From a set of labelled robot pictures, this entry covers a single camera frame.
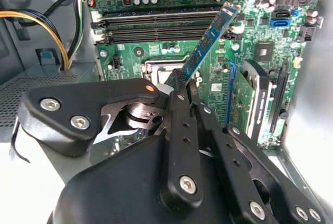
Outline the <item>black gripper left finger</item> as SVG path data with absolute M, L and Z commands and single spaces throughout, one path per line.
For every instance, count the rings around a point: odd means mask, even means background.
M 196 84 L 179 70 L 165 84 L 144 78 L 48 86 L 22 95 L 17 120 L 23 131 L 58 153 L 86 154 L 95 141 L 145 129 L 166 140 L 161 192 L 172 205 L 203 200 L 196 121 Z

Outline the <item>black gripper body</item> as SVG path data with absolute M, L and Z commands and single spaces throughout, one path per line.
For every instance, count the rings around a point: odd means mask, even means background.
M 249 223 L 224 195 L 212 157 L 200 154 L 203 201 L 172 210 L 160 188 L 165 141 L 151 137 L 75 175 L 64 187 L 52 223 Z

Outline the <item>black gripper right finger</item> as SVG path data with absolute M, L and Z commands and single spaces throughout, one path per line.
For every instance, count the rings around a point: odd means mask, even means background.
M 211 151 L 233 223 L 325 223 L 319 209 L 234 125 L 221 126 L 188 84 L 201 149 Z

